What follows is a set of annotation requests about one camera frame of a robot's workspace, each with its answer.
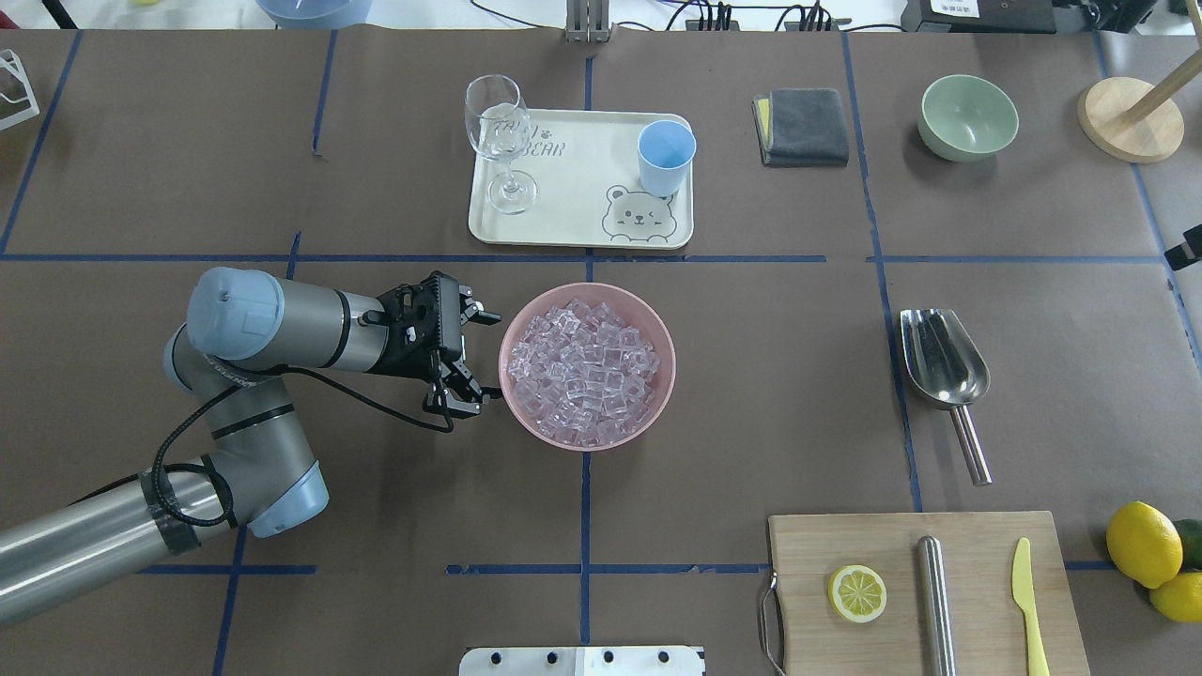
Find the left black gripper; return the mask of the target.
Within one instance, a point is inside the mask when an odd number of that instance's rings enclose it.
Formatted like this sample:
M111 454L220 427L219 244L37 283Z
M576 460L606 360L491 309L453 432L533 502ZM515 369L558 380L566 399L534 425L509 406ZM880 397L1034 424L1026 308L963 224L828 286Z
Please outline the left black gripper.
M456 277L433 272L426 281L399 285L377 296L387 330L375 372L432 383L424 396L424 413L445 419L475 419L484 407L481 389L463 356L462 327L493 326L500 314L487 312L472 287Z

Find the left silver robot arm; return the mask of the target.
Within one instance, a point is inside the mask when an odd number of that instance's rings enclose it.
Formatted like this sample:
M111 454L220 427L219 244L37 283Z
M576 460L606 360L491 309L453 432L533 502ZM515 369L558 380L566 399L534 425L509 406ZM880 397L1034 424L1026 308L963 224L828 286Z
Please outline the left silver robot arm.
M163 346L163 372L200 407L145 470L4 530L2 624L228 530L268 538L314 518L331 496L284 376L311 376L343 395L349 387L329 370L419 381L432 420L405 423L448 433L500 398L475 379L463 338L468 324L499 321L444 272L370 297L262 269L207 269Z

